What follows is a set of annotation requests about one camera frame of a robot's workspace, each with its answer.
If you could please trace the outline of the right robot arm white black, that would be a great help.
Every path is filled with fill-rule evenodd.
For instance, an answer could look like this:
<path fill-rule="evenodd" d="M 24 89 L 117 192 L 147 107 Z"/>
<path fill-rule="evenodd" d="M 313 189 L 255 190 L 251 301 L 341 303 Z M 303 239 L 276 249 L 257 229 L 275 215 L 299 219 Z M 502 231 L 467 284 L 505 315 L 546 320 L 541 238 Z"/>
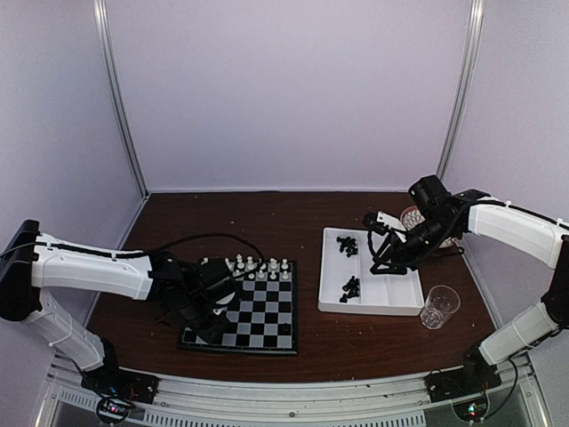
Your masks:
<path fill-rule="evenodd" d="M 379 212 L 364 216 L 367 236 L 383 238 L 380 246 L 368 245 L 373 275 L 404 275 L 447 239 L 473 235 L 484 241 L 469 250 L 473 254 L 489 250 L 479 269 L 491 278 L 512 273 L 524 285 L 533 278 L 550 280 L 533 291 L 538 302 L 466 353 L 455 382 L 461 391 L 471 393 L 489 379 L 490 367 L 568 328 L 568 223 L 478 189 L 453 194 L 435 175 L 420 178 L 408 192 L 423 217 L 418 225 L 403 230 Z"/>

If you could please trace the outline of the black white chess board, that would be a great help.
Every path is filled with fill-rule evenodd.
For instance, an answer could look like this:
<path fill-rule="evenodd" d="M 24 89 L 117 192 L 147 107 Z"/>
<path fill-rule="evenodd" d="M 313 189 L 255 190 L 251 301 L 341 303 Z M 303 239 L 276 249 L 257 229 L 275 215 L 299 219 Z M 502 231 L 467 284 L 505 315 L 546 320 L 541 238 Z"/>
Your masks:
<path fill-rule="evenodd" d="M 228 307 L 230 325 L 221 344 L 208 344 L 188 327 L 180 330 L 177 348 L 219 353 L 250 355 L 298 354 L 297 276 L 293 263 L 291 281 L 240 280 L 243 291 L 238 301 Z M 283 324 L 291 325 L 291 333 L 281 334 Z"/>

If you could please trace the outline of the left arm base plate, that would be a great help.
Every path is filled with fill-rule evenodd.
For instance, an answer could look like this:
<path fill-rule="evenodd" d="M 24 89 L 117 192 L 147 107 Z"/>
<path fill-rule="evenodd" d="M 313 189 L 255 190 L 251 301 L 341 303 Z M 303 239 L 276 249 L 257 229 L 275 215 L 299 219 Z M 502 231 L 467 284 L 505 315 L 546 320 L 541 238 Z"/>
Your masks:
<path fill-rule="evenodd" d="M 152 404 L 154 402 L 159 379 L 119 369 L 111 374 L 96 374 L 94 371 L 81 373 L 81 386 L 101 397 L 119 399 L 127 403 Z"/>

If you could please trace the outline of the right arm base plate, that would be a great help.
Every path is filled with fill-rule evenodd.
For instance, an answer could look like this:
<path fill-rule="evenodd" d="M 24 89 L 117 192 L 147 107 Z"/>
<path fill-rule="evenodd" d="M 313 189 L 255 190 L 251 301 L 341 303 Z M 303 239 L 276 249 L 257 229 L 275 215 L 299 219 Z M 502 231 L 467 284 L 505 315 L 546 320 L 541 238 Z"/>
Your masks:
<path fill-rule="evenodd" d="M 483 379 L 467 376 L 464 368 L 448 371 L 431 372 L 425 378 L 425 385 L 432 403 L 462 398 L 484 390 L 498 387 L 502 384 L 498 374 L 489 375 Z"/>

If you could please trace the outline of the white plastic compartment tray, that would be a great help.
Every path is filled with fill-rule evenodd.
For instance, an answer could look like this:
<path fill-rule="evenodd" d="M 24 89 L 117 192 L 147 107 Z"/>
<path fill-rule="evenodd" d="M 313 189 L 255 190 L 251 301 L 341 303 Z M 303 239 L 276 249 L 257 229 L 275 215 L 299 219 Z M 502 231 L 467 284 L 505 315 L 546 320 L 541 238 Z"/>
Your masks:
<path fill-rule="evenodd" d="M 357 272 L 360 278 L 360 296 L 348 303 L 340 303 L 341 287 L 347 275 L 341 272 L 345 256 L 340 254 L 336 242 L 338 236 L 357 239 L 359 253 Z M 373 275 L 370 272 L 372 256 L 368 250 L 367 233 L 364 230 L 325 228 L 323 230 L 322 259 L 317 307 L 323 312 L 417 316 L 424 305 L 421 280 L 417 271 L 404 276 Z"/>

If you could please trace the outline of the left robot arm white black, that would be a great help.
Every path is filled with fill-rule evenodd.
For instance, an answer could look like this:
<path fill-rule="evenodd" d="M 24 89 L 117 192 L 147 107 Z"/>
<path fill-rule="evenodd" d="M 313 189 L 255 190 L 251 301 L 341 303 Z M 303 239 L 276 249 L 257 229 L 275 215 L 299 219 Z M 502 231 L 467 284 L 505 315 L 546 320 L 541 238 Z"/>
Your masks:
<path fill-rule="evenodd" d="M 205 342 L 220 341 L 228 324 L 220 311 L 240 291 L 221 258 L 193 263 L 177 259 L 166 246 L 138 252 L 81 246 L 43 233 L 37 221 L 25 220 L 1 254 L 1 317 L 35 328 L 109 395 L 122 393 L 128 385 L 114 346 L 75 321 L 55 301 L 52 287 L 156 302 Z"/>

